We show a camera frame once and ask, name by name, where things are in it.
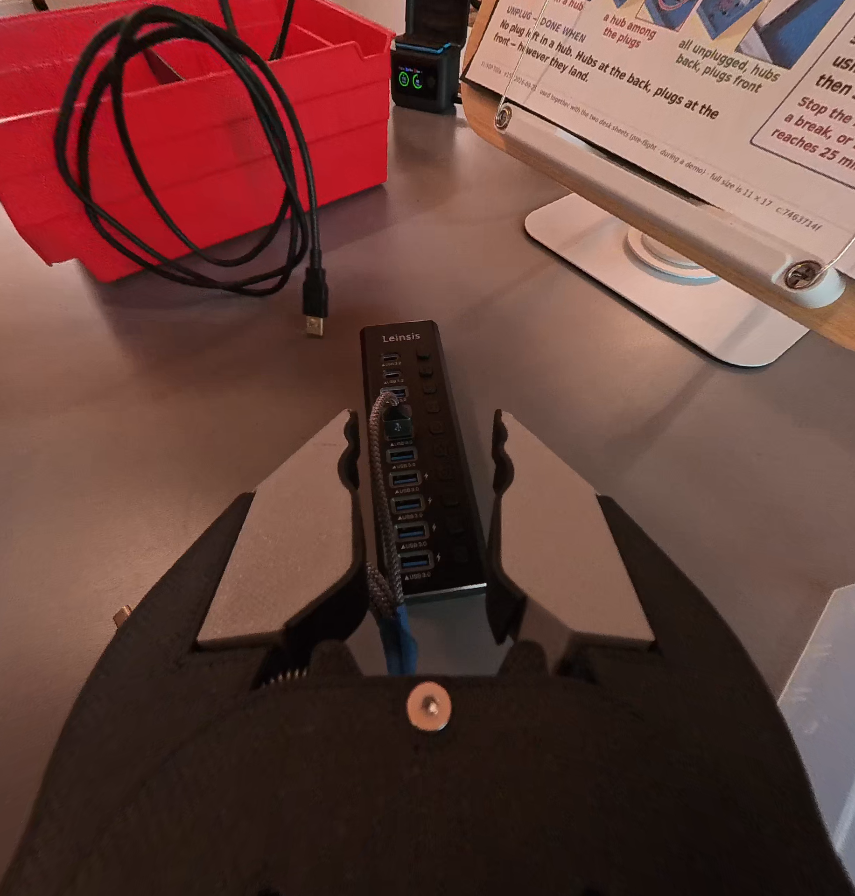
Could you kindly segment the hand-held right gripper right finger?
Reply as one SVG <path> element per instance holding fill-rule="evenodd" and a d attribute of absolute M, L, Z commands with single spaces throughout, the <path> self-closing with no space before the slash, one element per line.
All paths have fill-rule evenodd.
<path fill-rule="evenodd" d="M 532 642 L 547 665 L 584 646 L 647 651 L 652 628 L 601 496 L 511 413 L 496 411 L 486 611 L 498 644 Z"/>

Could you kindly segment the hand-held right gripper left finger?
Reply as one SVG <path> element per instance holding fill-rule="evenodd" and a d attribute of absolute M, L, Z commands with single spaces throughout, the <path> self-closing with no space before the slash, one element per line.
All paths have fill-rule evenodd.
<path fill-rule="evenodd" d="M 201 648 L 344 640 L 368 606 L 357 413 L 344 409 L 255 488 Z"/>

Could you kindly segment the black multi-port usb hub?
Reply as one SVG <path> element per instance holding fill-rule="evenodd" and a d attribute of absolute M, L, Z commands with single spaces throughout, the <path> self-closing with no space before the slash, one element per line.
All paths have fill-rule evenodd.
<path fill-rule="evenodd" d="M 410 606 L 486 588 L 485 537 L 454 392 L 434 321 L 395 322 L 360 332 L 373 473 L 377 556 L 398 563 Z"/>

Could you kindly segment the red plastic bin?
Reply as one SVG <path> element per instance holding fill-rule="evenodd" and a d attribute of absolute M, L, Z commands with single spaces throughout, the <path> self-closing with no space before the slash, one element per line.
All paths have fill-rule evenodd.
<path fill-rule="evenodd" d="M 56 119 L 80 54 L 147 6 L 115 2 L 0 19 L 0 203 L 44 263 L 110 283 L 140 266 L 92 227 L 56 167 Z M 391 32 L 330 2 L 295 2 L 269 67 L 299 119 L 319 206 L 387 177 Z M 144 173 L 175 223 L 209 248 L 270 225 L 284 183 L 246 91 L 213 50 L 177 39 L 127 65 L 124 109 Z"/>

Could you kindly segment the clear plastic bin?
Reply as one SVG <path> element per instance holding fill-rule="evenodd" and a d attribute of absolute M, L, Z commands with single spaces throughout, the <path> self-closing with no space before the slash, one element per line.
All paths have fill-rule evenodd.
<path fill-rule="evenodd" d="M 827 601 L 779 706 L 855 886 L 855 583 Z"/>

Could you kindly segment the white stand base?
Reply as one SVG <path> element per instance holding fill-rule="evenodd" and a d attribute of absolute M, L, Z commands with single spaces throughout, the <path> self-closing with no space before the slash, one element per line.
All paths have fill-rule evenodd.
<path fill-rule="evenodd" d="M 530 238 L 725 364 L 773 363 L 801 323 L 577 195 L 534 210 Z"/>

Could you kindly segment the printed instruction sheet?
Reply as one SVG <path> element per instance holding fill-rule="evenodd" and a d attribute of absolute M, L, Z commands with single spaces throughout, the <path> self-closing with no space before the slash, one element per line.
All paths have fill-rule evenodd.
<path fill-rule="evenodd" d="M 855 1 L 489 9 L 470 84 L 855 278 Z"/>

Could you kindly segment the small black display device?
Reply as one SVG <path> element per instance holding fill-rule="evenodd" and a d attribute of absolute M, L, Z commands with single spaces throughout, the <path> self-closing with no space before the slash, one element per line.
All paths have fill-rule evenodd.
<path fill-rule="evenodd" d="M 408 1 L 406 27 L 391 48 L 391 96 L 397 106 L 433 114 L 454 110 L 459 98 L 468 1 Z"/>

